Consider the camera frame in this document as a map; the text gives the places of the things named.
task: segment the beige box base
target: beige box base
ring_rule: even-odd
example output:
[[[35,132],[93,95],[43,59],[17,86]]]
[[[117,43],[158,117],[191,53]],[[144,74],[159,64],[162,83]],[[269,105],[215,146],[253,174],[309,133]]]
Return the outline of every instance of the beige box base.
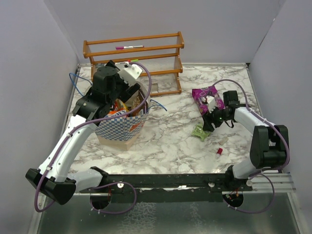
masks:
[[[133,138],[131,138],[128,141],[107,140],[107,139],[102,138],[100,136],[97,136],[97,138],[102,145],[111,146],[111,147],[121,149],[121,150],[129,150],[139,135],[140,135],[140,133],[136,134]]]

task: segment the green object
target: green object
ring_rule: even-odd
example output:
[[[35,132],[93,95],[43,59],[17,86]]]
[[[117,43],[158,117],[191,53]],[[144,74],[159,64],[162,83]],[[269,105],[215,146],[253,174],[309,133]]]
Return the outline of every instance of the green object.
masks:
[[[203,125],[200,123],[195,126],[194,130],[191,133],[192,136],[199,137],[201,141],[204,141],[206,137],[210,134],[210,132],[206,132],[203,130]]]

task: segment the marble tabletop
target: marble tabletop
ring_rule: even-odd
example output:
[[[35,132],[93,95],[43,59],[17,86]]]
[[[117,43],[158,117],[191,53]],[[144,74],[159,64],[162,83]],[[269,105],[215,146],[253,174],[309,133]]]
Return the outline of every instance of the marble tabletop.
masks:
[[[90,79],[91,68],[81,67],[80,76]],[[123,151],[101,145],[95,133],[84,143],[75,158],[70,172],[79,172],[97,166],[111,174],[178,174],[178,173],[221,173],[230,165],[249,156],[252,135],[241,124],[234,128],[223,124],[215,129],[204,142],[191,132],[203,120],[192,98],[193,88],[203,88],[215,81],[228,78],[239,82],[245,89],[250,106],[258,110],[258,105],[245,66],[197,66],[184,67],[180,74],[182,94],[155,97],[168,111],[153,107],[142,132],[130,150]],[[172,77],[152,77],[161,91],[176,88]],[[78,80],[77,87],[84,92],[87,81]],[[221,82],[216,88],[222,93],[237,90],[240,101],[244,103],[242,92],[231,82]],[[73,110],[80,94],[75,91],[70,110]],[[222,146],[223,137],[229,140]],[[216,156],[219,148],[221,156]]]

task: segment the magenta snack bag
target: magenta snack bag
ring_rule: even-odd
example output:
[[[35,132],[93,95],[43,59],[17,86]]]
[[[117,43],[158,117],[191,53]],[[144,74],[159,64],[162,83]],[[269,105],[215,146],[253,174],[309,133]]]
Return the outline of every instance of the magenta snack bag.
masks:
[[[218,109],[224,109],[224,103],[220,98],[218,91],[213,86],[208,92],[210,86],[202,89],[192,89],[192,96],[194,98],[195,103],[198,106],[199,112],[201,115],[204,115],[208,111],[208,103],[206,96],[214,97],[216,106]]]

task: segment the blue and white checkered pattern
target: blue and white checkered pattern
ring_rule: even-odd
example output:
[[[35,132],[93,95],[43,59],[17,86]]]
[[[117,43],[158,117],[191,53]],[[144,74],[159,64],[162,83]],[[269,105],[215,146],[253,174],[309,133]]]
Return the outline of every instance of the blue and white checkered pattern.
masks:
[[[128,141],[142,130],[146,118],[147,114],[143,114],[141,116],[102,121],[96,128],[95,133],[107,140]]]

